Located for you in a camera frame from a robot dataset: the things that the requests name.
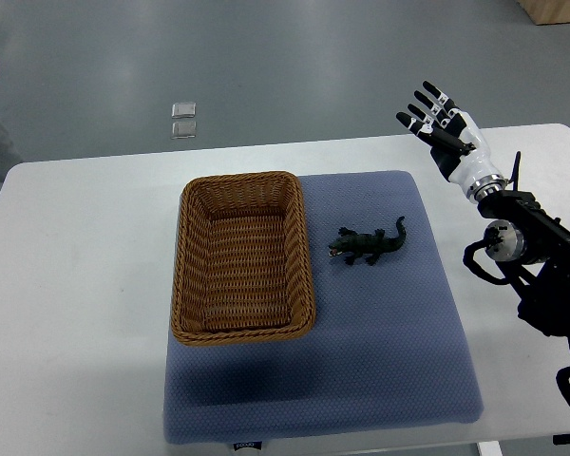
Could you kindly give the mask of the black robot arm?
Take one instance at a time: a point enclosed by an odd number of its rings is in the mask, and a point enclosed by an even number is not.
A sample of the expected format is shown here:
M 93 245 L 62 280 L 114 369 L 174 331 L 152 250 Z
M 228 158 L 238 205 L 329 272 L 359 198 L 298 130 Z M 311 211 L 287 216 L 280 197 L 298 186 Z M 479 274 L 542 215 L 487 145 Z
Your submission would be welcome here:
M 492 222 L 465 247 L 464 265 L 486 282 L 511 286 L 520 298 L 518 318 L 566 338 L 570 351 L 570 230 L 530 192 L 491 191 L 478 210 Z M 570 367 L 558 371 L 556 383 L 570 407 Z

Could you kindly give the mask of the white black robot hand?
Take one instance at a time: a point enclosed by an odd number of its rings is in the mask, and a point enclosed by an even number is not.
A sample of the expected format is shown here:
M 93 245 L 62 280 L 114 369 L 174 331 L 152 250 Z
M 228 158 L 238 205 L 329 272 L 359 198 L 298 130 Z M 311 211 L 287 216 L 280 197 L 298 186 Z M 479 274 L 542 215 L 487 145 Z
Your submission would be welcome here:
M 418 104 L 409 104 L 396 119 L 430 147 L 430 156 L 446 181 L 458 185 L 474 204 L 503 190 L 506 179 L 493 165 L 490 147 L 472 117 L 429 81 L 414 97 Z

